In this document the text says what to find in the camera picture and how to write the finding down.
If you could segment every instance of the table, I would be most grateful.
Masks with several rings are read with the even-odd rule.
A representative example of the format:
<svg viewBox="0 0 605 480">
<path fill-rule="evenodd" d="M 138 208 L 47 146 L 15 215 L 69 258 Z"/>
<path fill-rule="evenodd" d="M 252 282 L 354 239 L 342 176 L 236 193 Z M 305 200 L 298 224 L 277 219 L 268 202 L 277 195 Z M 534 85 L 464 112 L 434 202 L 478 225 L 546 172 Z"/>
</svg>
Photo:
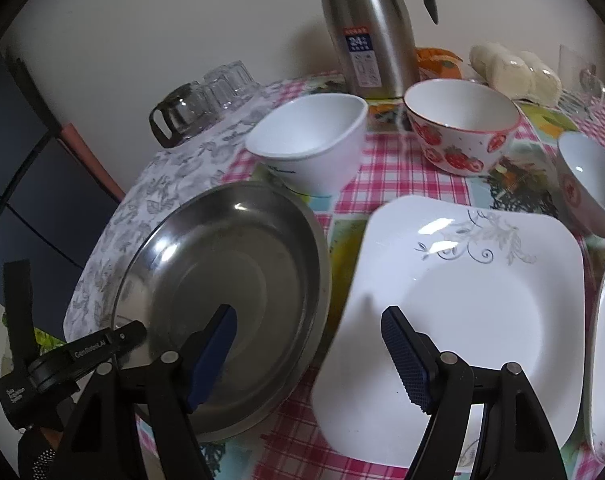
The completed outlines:
<svg viewBox="0 0 605 480">
<path fill-rule="evenodd" d="M 274 178 L 244 150 L 244 136 L 273 108 L 302 94 L 345 91 L 340 74 L 274 83 L 222 122 L 172 150 L 156 154 L 119 205 L 102 233 L 68 308 L 67 341 L 107 326 L 127 265 L 153 228 L 192 197 L 227 182 Z M 444 173 L 423 158 L 399 101 L 372 102 L 369 133 L 356 178 L 332 198 L 303 197 L 329 241 L 332 297 L 326 333 L 335 331 L 355 270 L 364 227 L 380 205 L 420 194 L 477 207 L 555 216 L 575 235 L 585 261 L 587 331 L 605 267 L 605 240 L 584 236 L 572 224 L 554 169 L 556 139 L 580 130 L 605 147 L 605 107 L 585 120 L 570 120 L 559 109 L 521 104 L 526 116 L 516 141 L 487 177 Z M 311 410 L 311 386 L 322 349 L 294 393 L 276 413 L 246 433 L 202 447 L 217 480 L 403 479 L 406 470 L 359 462 L 330 449 Z M 154 452 L 153 433 L 138 421 L 144 445 Z M 605 443 L 597 449 L 605 455 Z M 473 454 L 468 460 L 473 461 Z M 569 478 L 590 480 L 602 465 L 584 438 L 582 416 L 562 449 Z M 459 474 L 463 479 L 468 475 Z"/>
</svg>

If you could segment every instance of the cabinet door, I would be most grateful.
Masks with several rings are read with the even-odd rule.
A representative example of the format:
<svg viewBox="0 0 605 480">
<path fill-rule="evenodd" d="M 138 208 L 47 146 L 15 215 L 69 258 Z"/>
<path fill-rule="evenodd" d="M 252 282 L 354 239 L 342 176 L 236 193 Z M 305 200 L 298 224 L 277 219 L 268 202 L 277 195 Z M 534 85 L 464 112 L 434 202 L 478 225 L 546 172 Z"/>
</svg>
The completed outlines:
<svg viewBox="0 0 605 480">
<path fill-rule="evenodd" d="M 64 339 L 62 320 L 82 270 L 5 209 L 0 215 L 0 304 L 4 304 L 3 264 L 24 258 L 31 261 L 34 325 Z"/>
<path fill-rule="evenodd" d="M 46 132 L 0 59 L 0 194 Z"/>
<path fill-rule="evenodd" d="M 81 267 L 118 206 L 56 139 L 29 167 L 9 205 Z"/>
</svg>

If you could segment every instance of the thermos label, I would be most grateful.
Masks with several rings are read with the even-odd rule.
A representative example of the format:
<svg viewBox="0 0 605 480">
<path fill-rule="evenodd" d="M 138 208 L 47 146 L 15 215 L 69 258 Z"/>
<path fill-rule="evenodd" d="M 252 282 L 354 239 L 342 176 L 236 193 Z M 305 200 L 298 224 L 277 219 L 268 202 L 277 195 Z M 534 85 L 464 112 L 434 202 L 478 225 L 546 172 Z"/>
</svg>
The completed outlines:
<svg viewBox="0 0 605 480">
<path fill-rule="evenodd" d="M 344 33 L 358 85 L 363 88 L 382 86 L 378 60 L 367 27 L 345 28 Z"/>
</svg>

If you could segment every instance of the white square plate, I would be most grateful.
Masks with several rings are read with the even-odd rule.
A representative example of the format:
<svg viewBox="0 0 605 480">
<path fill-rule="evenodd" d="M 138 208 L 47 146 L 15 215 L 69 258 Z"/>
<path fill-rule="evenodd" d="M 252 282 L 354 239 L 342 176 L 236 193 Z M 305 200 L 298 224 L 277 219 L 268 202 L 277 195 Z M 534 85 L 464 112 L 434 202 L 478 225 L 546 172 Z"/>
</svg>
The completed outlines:
<svg viewBox="0 0 605 480">
<path fill-rule="evenodd" d="M 411 404 L 380 335 L 395 304 L 440 351 L 478 367 L 521 364 L 566 442 L 583 384 L 585 288 L 580 248 L 559 221 L 420 196 L 371 216 L 313 410 L 337 452 L 409 467 L 428 416 Z M 459 471 L 473 466 L 481 419 L 472 406 Z"/>
</svg>

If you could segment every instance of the metal plate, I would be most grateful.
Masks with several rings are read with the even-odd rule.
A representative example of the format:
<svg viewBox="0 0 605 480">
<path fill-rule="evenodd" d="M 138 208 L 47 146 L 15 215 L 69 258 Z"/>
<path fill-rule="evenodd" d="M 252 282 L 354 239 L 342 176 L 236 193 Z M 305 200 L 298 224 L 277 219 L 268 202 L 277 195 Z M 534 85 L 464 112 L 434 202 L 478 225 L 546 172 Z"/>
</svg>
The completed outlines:
<svg viewBox="0 0 605 480">
<path fill-rule="evenodd" d="M 241 182 L 173 212 L 135 254 L 112 326 L 148 329 L 122 367 L 150 363 L 202 330 L 218 305 L 238 334 L 210 399 L 190 417 L 201 442 L 228 438 L 269 415 L 294 389 L 320 342 L 330 296 L 323 231 L 286 190 Z"/>
</svg>

